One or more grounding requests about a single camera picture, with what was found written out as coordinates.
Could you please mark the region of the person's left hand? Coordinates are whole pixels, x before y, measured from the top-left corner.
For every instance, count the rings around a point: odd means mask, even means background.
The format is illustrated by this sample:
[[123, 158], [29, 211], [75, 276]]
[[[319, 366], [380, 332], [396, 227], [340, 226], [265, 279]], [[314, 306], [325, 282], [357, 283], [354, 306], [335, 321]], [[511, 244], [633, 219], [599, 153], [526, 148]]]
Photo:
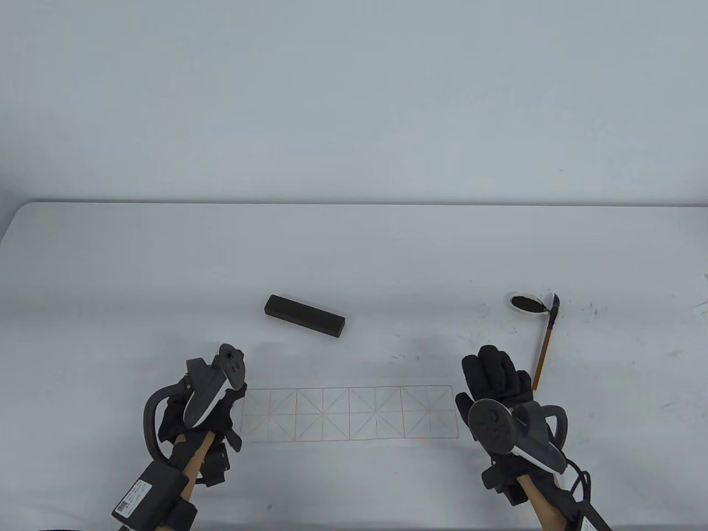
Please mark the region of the person's left hand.
[[192, 434], [209, 431], [215, 434], [210, 448], [219, 445], [225, 435], [227, 435], [227, 432], [233, 430], [232, 408], [235, 402], [245, 397], [247, 387], [246, 383], [237, 391], [227, 387], [223, 398], [215, 403], [214, 409], [211, 410], [205, 420], [194, 428], [187, 428], [184, 423], [184, 411], [188, 402], [188, 394], [184, 392], [170, 397], [167, 400], [166, 410], [157, 433], [159, 441], [162, 443], [168, 441], [171, 444], [175, 444], [180, 435], [189, 438]]

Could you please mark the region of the person's right hand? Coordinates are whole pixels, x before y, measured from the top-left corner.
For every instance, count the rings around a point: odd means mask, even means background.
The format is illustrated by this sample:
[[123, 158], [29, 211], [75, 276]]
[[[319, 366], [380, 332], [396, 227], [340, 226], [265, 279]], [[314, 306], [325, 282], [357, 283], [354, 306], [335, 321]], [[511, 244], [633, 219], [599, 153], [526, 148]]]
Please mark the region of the person's right hand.
[[[468, 414], [477, 400], [497, 400], [508, 409], [513, 409], [534, 399], [529, 373], [516, 370], [510, 356], [493, 345], [482, 346], [478, 354], [463, 357], [462, 370], [471, 394], [458, 393], [455, 404], [465, 425], [468, 425]], [[552, 485], [558, 485], [554, 475], [522, 457], [494, 452], [488, 454], [507, 478], [528, 475], [536, 483], [549, 481]]]

